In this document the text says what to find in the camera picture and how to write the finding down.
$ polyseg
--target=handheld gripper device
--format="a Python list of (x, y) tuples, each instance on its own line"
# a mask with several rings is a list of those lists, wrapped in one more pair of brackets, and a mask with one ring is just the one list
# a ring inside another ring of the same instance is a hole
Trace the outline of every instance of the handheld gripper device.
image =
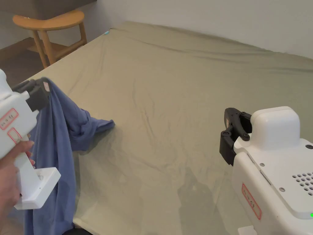
[[(36, 126), (39, 110), (49, 104), (46, 78), (25, 81), (13, 90), (0, 70), (0, 159), (18, 142), (28, 140), (27, 134)], [(19, 169), (17, 184), (21, 192), (15, 208), (41, 208), (61, 177), (59, 171), (55, 167), (34, 169), (26, 153), (20, 154), (14, 165)]]

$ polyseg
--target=white handle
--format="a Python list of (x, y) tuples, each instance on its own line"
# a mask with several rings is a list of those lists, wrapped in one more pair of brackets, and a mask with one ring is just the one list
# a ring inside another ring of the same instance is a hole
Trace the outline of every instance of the white handle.
[[(28, 141), (28, 137), (25, 136), (23, 141)], [(34, 190), (37, 190), (40, 184), (38, 178), (30, 160), (26, 153), (21, 153), (14, 162), (14, 165), (19, 169), (17, 173), (17, 186), (20, 189), (22, 197), (29, 197), (33, 194)]]

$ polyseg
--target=blue shirt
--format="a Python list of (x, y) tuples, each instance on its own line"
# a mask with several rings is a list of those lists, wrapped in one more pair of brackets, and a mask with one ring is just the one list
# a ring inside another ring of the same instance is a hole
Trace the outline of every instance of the blue shirt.
[(76, 180), (72, 151), (86, 151), (95, 133), (114, 127), (78, 108), (52, 81), (49, 105), (31, 131), (36, 168), (56, 167), (61, 178), (41, 209), (25, 211), (25, 235), (62, 235), (73, 228)]

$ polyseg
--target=white plastic casing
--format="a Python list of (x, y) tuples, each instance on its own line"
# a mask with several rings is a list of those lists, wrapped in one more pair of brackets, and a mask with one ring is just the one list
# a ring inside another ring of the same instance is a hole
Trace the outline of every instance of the white plastic casing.
[[(0, 159), (18, 142), (28, 140), (27, 134), (36, 126), (38, 110), (32, 112), (26, 100), (28, 92), (12, 92), (0, 70)], [(15, 162), (21, 198), (17, 209), (38, 209), (43, 206), (61, 175), (56, 168), (33, 169), (27, 155), (20, 154)]]
[(232, 185), (258, 235), (313, 235), (313, 145), (300, 139), (289, 107), (251, 117), (250, 141), (240, 137)]

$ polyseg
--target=mattress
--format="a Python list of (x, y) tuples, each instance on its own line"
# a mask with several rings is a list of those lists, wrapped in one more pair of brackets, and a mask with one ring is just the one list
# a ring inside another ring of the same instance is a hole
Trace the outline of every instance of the mattress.
[(313, 141), (313, 60), (126, 22), (33, 76), (116, 127), (75, 152), (74, 223), (94, 235), (235, 235), (250, 225), (219, 154), (225, 108), (290, 106)]

